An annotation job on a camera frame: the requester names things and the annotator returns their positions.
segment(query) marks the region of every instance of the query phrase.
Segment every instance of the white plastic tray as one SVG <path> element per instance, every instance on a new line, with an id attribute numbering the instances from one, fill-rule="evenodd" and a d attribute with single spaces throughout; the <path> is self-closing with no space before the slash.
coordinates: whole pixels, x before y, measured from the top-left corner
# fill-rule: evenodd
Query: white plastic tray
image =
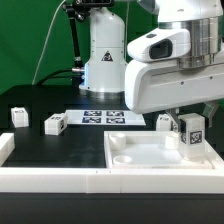
<path id="1" fill-rule="evenodd" d="M 125 143 L 113 146 L 113 136 L 123 135 Z M 165 148 L 165 138 L 171 132 L 105 132 L 105 157 L 108 168 L 122 169 L 219 169 L 221 157 L 206 142 L 204 161 L 193 162 L 180 155 L 178 149 Z"/>

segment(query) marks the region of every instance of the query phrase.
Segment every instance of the black table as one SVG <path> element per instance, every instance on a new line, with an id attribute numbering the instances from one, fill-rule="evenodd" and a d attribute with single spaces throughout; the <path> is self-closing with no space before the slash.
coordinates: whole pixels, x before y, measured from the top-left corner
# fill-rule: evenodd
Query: black table
<path id="1" fill-rule="evenodd" d="M 15 133 L 16 148 L 4 167 L 105 168 L 103 132 L 154 130 L 158 113 L 144 115 L 146 126 L 68 126 L 45 136 L 43 122 L 66 109 L 124 110 L 124 100 L 79 96 L 69 86 L 16 86 L 0 96 L 0 132 Z M 25 107 L 29 128 L 13 128 L 12 107 Z M 183 108 L 197 112 L 202 105 Z M 223 111 L 207 131 L 222 155 Z M 205 194 L 19 194 L 0 193 L 1 223 L 224 223 L 224 195 Z"/>

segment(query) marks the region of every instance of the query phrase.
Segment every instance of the white cable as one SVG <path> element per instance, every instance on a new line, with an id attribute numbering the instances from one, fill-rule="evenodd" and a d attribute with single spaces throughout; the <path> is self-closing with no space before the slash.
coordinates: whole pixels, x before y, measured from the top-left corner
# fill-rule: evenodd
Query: white cable
<path id="1" fill-rule="evenodd" d="M 56 9 L 55 13 L 54 13 L 54 16 L 52 18 L 52 21 L 51 21 L 51 24 L 50 24 L 50 27 L 48 29 L 48 33 L 47 33 L 47 36 L 46 36 L 46 39 L 45 39 L 45 43 L 44 43 L 44 47 L 43 47 L 43 50 L 42 50 L 42 53 L 41 53 L 41 56 L 40 56 L 40 59 L 38 61 L 38 64 L 37 64 L 37 67 L 36 67 L 36 71 L 35 71 L 35 74 L 34 74 L 34 78 L 33 78 L 33 82 L 32 82 L 32 85 L 35 84 L 35 81 L 36 81 L 36 78 L 37 78 L 37 75 L 38 75 L 38 72 L 39 72 L 39 69 L 40 69 L 40 65 L 41 65 L 41 62 L 43 60 L 43 57 L 44 57 L 44 54 L 45 54 L 45 51 L 46 51 L 46 47 L 47 47 L 47 44 L 48 44 L 48 41 L 49 41 L 49 37 L 50 37 L 50 34 L 51 34 L 51 31 L 52 31 L 52 28 L 53 28 L 53 25 L 54 25 L 54 22 L 55 22 L 55 19 L 57 17 L 57 14 L 61 8 L 61 6 L 66 2 L 66 0 L 63 0 L 58 8 Z"/>
<path id="2" fill-rule="evenodd" d="M 126 27 L 125 27 L 125 43 L 124 43 L 124 58 L 127 59 L 127 46 L 128 46 L 128 19 L 129 19 L 129 10 L 130 10 L 130 1 L 127 1 L 127 10 L 126 10 Z"/>

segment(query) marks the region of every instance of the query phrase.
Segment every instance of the printed marker sheet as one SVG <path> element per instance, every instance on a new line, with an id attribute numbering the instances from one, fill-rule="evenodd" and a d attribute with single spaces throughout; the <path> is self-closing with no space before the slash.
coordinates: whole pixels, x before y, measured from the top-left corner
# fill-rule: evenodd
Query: printed marker sheet
<path id="1" fill-rule="evenodd" d="M 126 110 L 66 110 L 68 124 L 83 125 L 140 125 L 143 116 Z"/>

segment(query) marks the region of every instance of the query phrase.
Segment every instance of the wall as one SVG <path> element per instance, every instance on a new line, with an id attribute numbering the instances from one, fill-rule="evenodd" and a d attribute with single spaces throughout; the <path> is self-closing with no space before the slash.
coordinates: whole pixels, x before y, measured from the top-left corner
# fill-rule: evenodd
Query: wall
<path id="1" fill-rule="evenodd" d="M 10 0 L 0 7 L 0 93 L 14 85 L 31 84 L 52 17 L 61 0 Z M 126 20 L 127 2 L 117 2 L 110 10 Z M 136 2 L 130 2 L 128 42 L 156 27 L 156 17 Z M 81 54 L 89 58 L 89 21 L 78 24 Z M 59 11 L 37 80 L 73 65 L 69 21 Z M 48 84 L 69 84 L 69 80 Z"/>

